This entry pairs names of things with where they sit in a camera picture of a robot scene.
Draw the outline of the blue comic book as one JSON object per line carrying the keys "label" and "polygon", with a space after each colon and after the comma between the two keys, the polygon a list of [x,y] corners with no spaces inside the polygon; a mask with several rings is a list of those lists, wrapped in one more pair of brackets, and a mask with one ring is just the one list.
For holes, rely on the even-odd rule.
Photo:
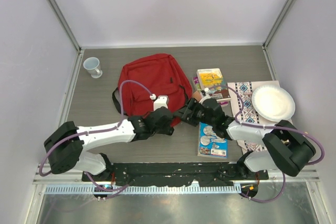
{"label": "blue comic book", "polygon": [[210,125],[200,123],[197,151],[198,156],[227,158],[227,139],[218,137]]}

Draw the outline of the red backpack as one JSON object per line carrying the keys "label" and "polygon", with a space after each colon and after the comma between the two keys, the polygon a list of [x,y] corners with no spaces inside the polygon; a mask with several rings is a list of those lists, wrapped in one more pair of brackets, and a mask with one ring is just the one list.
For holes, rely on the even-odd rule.
{"label": "red backpack", "polygon": [[168,96],[168,109],[175,112],[189,101],[192,93],[176,59],[169,54],[155,54],[123,66],[112,101],[116,110],[126,116],[148,115],[153,110],[151,94]]}

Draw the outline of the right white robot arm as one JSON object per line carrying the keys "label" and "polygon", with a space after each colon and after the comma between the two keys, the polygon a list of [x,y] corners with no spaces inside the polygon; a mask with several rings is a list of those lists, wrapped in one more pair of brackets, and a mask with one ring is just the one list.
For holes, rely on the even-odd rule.
{"label": "right white robot arm", "polygon": [[264,146],[266,150],[250,152],[241,158],[237,173],[242,179],[250,179],[261,170],[276,168],[295,177],[316,154],[315,147],[289,121],[266,126],[237,122],[226,115],[214,99],[199,103],[192,98],[173,115],[192,126],[205,123],[220,138]]}

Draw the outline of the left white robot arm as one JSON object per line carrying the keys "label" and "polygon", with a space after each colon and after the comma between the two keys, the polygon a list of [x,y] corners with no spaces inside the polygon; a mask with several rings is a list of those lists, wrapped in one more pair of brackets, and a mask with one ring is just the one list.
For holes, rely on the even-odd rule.
{"label": "left white robot arm", "polygon": [[[46,157],[41,162],[39,174],[63,174],[76,169],[94,175],[105,182],[112,174],[106,154],[93,154],[91,149],[114,144],[147,140],[154,134],[172,135],[173,114],[165,107],[147,116],[131,116],[118,123],[92,127],[75,126],[73,121],[62,124],[45,140]],[[50,171],[43,166],[49,163]]]}

